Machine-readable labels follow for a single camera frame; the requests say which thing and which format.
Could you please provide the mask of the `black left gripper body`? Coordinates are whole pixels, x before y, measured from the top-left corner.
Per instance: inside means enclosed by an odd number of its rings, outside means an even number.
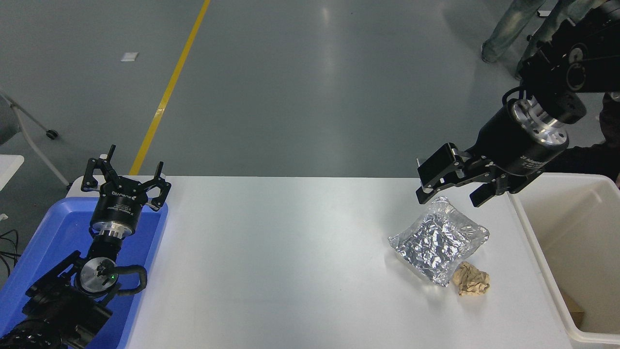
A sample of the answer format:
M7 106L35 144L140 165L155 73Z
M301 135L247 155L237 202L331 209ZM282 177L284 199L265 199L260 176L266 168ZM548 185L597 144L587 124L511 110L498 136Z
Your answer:
M91 228L98 228L107 222L136 228L147 200L145 192L139 192L130 185L122 185L119 189L113 183L106 183L100 188L99 201L91 218Z

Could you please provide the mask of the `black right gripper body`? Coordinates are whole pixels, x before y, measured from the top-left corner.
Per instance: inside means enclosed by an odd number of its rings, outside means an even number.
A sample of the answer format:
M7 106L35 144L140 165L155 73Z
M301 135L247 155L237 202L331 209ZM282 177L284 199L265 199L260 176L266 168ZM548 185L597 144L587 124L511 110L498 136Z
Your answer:
M568 146L564 128L545 128L524 104L507 104L478 134L478 155L515 176L536 172Z

